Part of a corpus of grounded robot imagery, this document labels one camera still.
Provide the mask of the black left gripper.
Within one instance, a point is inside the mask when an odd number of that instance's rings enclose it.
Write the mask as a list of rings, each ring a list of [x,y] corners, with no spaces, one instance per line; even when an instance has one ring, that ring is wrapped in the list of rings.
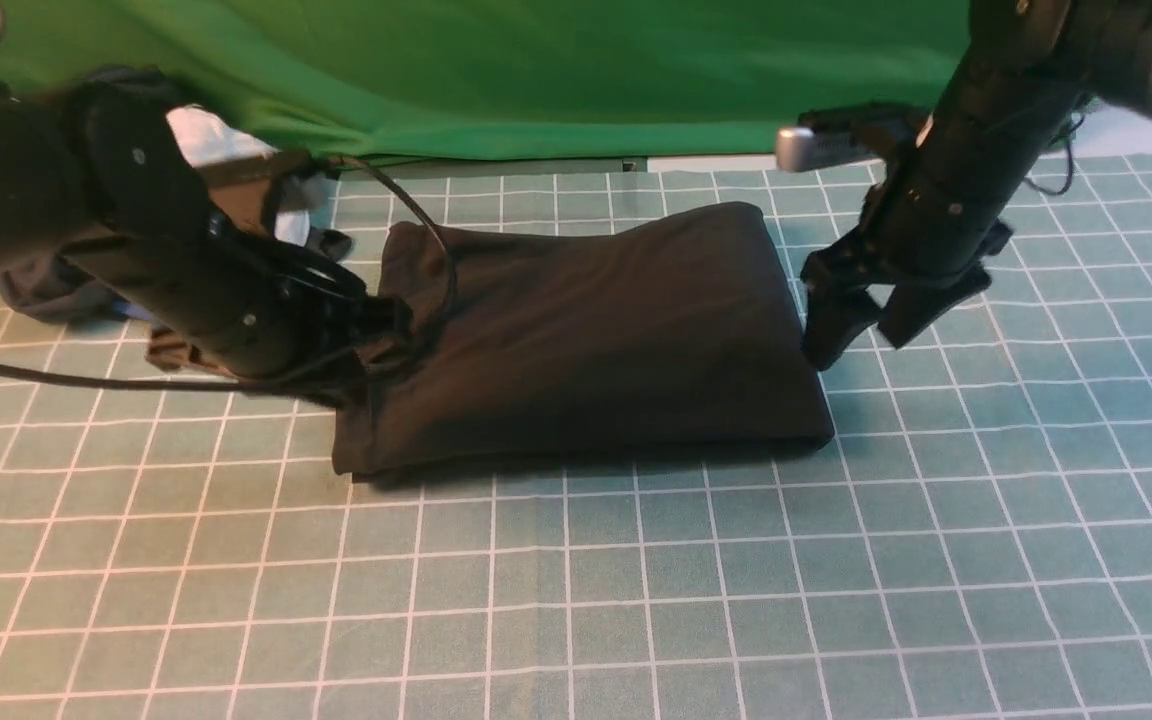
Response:
[[[314,252],[256,234],[119,236],[65,247],[65,260],[146,306],[157,323],[242,381],[397,376],[414,361],[412,314]]]

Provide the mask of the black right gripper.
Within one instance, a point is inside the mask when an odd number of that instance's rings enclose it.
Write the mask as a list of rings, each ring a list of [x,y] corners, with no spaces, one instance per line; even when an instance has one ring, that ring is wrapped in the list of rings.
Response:
[[[827,372],[856,338],[878,323],[892,348],[909,344],[942,314],[987,291],[983,259],[1011,232],[1000,215],[1015,191],[1011,141],[838,141],[829,167],[878,158],[858,223],[808,256],[803,354]],[[865,288],[892,287],[886,305]]]

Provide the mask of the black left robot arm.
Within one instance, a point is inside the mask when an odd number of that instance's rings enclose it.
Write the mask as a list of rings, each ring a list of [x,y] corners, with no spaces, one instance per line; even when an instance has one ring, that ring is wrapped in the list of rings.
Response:
[[[410,342],[410,311],[324,256],[219,209],[164,111],[86,83],[0,96],[0,272],[55,252],[247,389],[332,389],[366,348]]]

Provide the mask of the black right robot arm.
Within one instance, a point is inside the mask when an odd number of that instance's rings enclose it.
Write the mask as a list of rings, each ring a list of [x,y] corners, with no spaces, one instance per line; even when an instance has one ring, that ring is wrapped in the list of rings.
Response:
[[[884,164],[858,223],[801,270],[803,351],[826,370],[876,327],[901,348],[991,285],[1007,202],[1074,111],[1100,99],[1152,120],[1152,1],[973,1],[970,41],[932,109],[808,111],[776,132],[787,172]]]

